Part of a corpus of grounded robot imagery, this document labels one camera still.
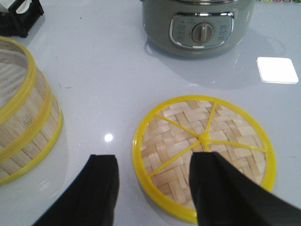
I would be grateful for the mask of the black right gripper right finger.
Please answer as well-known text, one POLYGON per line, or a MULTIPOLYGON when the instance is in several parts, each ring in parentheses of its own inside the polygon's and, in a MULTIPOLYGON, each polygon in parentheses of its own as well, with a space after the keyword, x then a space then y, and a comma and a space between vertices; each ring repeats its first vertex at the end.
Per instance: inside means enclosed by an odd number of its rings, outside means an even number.
POLYGON ((200 226, 299 226, 301 210, 244 176, 219 153, 194 153, 190 192, 200 226))

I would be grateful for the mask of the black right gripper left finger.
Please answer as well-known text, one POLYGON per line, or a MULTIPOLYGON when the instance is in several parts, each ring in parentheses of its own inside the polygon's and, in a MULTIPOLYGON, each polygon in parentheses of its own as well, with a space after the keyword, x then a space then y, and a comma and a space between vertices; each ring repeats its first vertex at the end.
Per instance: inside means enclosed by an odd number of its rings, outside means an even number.
POLYGON ((111 226, 118 192, 116 156, 91 155, 70 186, 34 225, 111 226))

